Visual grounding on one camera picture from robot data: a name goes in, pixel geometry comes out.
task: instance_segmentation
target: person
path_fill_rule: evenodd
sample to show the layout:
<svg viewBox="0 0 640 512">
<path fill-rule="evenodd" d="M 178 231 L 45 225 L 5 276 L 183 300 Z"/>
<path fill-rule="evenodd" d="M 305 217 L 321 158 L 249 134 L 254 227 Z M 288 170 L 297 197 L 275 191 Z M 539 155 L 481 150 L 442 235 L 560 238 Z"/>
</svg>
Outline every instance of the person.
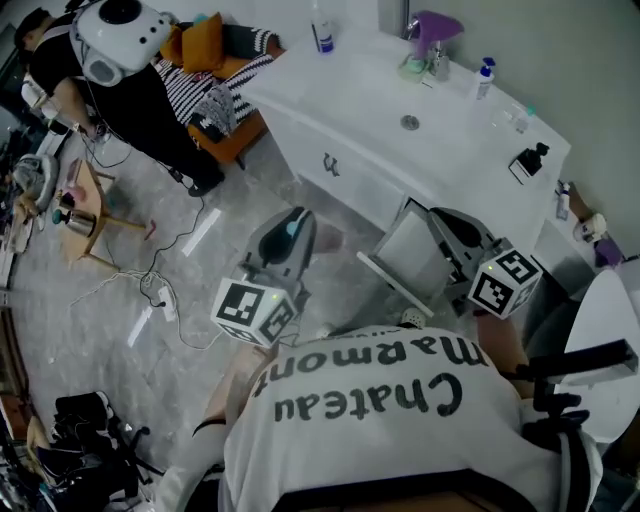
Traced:
<svg viewBox="0 0 640 512">
<path fill-rule="evenodd" d="M 527 363 L 512 323 L 479 313 L 477 344 L 425 324 L 241 348 L 155 510 L 558 510 L 562 456 L 522 435 L 532 384 L 499 373 Z"/>
<path fill-rule="evenodd" d="M 43 9 L 29 14 L 15 33 L 21 60 L 28 62 L 35 82 L 60 105 L 62 113 L 90 138 L 98 132 L 87 104 L 116 135 L 160 163 L 190 176 L 189 195 L 199 197 L 223 181 L 217 161 L 193 143 L 176 119 L 162 79 L 151 66 L 124 78 L 113 87 L 83 79 L 68 33 L 43 40 L 55 27 L 70 25 L 75 14 L 52 17 Z"/>
</svg>

